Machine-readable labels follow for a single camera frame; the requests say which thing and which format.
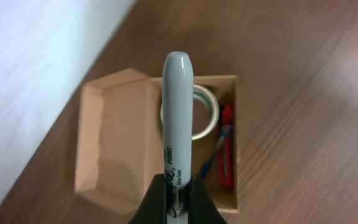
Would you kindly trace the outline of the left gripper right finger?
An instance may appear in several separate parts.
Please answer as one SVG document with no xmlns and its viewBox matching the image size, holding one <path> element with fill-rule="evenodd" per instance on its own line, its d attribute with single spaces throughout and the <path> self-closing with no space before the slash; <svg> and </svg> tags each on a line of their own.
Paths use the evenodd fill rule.
<svg viewBox="0 0 358 224">
<path fill-rule="evenodd" d="M 188 224 L 227 224 L 199 175 L 191 178 L 188 189 Z"/>
</svg>

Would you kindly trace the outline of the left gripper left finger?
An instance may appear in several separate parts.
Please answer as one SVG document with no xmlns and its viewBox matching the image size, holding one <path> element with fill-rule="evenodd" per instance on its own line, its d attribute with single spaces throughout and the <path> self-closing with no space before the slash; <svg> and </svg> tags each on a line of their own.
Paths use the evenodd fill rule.
<svg viewBox="0 0 358 224">
<path fill-rule="evenodd" d="M 166 224 L 166 184 L 163 174 L 156 174 L 129 224 Z"/>
</svg>

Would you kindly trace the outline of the orange utility knife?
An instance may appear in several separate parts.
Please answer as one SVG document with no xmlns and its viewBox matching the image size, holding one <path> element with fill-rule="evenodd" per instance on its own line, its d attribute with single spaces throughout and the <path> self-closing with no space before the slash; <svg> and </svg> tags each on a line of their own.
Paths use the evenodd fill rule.
<svg viewBox="0 0 358 224">
<path fill-rule="evenodd" d="M 231 105 L 219 105 L 218 128 L 222 130 L 225 125 L 232 126 L 234 112 Z M 232 134 L 231 131 L 224 137 L 223 144 L 218 153 L 219 183 L 225 189 L 232 189 L 233 164 L 232 164 Z"/>
</svg>

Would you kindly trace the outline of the brown cardboard box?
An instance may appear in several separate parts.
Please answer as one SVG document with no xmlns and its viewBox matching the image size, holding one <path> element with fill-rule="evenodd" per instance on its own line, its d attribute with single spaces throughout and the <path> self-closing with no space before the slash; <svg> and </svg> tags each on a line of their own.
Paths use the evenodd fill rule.
<svg viewBox="0 0 358 224">
<path fill-rule="evenodd" d="M 235 75 L 195 76 L 194 83 L 211 90 L 219 104 L 234 112 L 232 156 L 234 186 L 219 183 L 219 160 L 204 178 L 222 213 L 238 213 L 237 119 Z M 134 69 L 86 83 L 81 91 L 75 168 L 75 193 L 114 213 L 137 210 L 155 174 L 164 170 L 160 106 L 162 79 Z M 213 151 L 218 131 L 193 141 L 191 172 L 197 174 Z"/>
</svg>

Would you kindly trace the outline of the blue ballpoint pen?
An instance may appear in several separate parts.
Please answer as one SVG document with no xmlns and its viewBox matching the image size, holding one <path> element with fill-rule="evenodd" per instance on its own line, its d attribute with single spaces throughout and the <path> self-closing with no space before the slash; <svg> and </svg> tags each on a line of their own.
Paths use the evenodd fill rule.
<svg viewBox="0 0 358 224">
<path fill-rule="evenodd" d="M 224 140 L 229 136 L 231 129 L 232 129 L 232 126 L 230 124 L 226 124 L 220 129 L 218 140 L 216 141 L 216 143 L 214 145 L 214 149 L 213 149 L 210 157 L 208 158 L 208 160 L 205 161 L 202 168 L 200 169 L 199 176 L 202 179 L 206 177 L 206 174 L 208 173 L 209 168 L 211 167 L 211 164 L 213 163 L 220 148 L 222 147 Z"/>
</svg>

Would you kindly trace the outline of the white masking tape roll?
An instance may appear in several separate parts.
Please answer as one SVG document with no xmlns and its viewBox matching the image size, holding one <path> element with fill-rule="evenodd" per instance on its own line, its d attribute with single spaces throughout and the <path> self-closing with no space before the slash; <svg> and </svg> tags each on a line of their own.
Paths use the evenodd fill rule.
<svg viewBox="0 0 358 224">
<path fill-rule="evenodd" d="M 193 116 L 196 111 L 193 100 L 202 102 L 207 109 L 209 120 L 207 126 L 191 134 L 193 123 L 199 119 Z M 163 141 L 165 144 L 178 142 L 189 143 L 207 136 L 217 125 L 219 105 L 215 95 L 201 85 L 162 85 L 162 105 L 160 115 L 163 124 Z"/>
</svg>

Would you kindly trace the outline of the black permanent marker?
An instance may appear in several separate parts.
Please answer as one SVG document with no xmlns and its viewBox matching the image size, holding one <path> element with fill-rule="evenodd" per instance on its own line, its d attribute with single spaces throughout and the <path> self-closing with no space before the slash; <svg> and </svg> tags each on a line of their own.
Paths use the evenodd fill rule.
<svg viewBox="0 0 358 224">
<path fill-rule="evenodd" d="M 186 223 L 191 180 L 193 69 L 185 52 L 167 55 L 162 76 L 162 118 L 167 222 Z"/>
</svg>

